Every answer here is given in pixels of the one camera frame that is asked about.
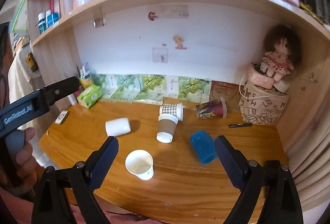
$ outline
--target wooden table top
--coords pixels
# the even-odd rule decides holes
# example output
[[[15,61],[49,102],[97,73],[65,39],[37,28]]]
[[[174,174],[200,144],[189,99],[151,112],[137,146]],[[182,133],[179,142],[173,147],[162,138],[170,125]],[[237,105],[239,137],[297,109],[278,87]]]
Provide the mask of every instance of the wooden table top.
[[[262,165],[266,160],[288,162],[275,127],[229,128],[229,124],[243,122],[240,114],[228,114],[226,119],[197,119],[194,110],[184,109],[184,120],[178,123],[173,142],[163,144],[156,140],[159,106],[97,102],[89,110],[75,105],[69,112],[62,125],[52,124],[40,140],[45,153],[60,168],[72,167],[77,161],[85,161],[106,140],[106,121],[127,117],[132,132],[118,137],[119,153],[95,194],[163,222],[223,223],[240,195],[218,159],[200,164],[189,143],[191,134],[198,130],[205,130],[212,138],[225,135],[248,160]],[[149,181],[141,181],[126,170],[126,156],[136,149],[153,156],[154,177]],[[257,221],[263,202],[261,192],[250,223]]]

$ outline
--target doll hair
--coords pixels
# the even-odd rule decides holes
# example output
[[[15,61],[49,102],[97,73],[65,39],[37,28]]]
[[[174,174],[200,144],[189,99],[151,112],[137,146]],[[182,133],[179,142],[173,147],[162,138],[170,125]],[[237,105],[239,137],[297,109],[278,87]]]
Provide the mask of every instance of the doll hair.
[[[289,60],[293,66],[301,62],[301,42],[298,35],[283,24],[272,27],[264,39],[264,50],[266,52],[274,52],[275,44],[279,43],[281,38],[286,38],[288,41],[287,48],[289,49]]]

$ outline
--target curtain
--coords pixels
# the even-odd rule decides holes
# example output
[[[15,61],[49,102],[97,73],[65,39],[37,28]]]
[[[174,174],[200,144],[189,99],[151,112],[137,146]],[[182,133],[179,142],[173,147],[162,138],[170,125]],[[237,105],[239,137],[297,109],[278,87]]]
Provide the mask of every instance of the curtain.
[[[298,190],[303,211],[330,200],[330,98],[313,124],[289,153],[289,167]]]

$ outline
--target human hand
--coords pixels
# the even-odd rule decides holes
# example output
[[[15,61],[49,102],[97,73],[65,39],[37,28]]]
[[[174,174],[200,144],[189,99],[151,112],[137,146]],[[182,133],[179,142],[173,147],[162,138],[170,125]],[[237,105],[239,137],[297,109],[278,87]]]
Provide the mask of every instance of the human hand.
[[[33,128],[25,130],[25,141],[29,142],[35,135]],[[21,195],[29,191],[37,182],[37,173],[35,168],[37,166],[36,159],[32,156],[32,146],[26,143],[24,148],[16,156],[17,175],[23,180],[22,186],[17,188],[7,188],[7,190],[14,195]],[[5,173],[0,169],[0,184],[4,187],[8,184],[8,179]]]

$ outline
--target black pen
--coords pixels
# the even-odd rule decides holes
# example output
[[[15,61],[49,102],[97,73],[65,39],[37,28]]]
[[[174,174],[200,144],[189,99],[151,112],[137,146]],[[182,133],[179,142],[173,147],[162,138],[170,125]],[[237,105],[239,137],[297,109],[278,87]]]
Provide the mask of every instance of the black pen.
[[[244,124],[230,124],[229,128],[236,128],[236,127],[248,127],[252,126],[252,123],[244,123]]]

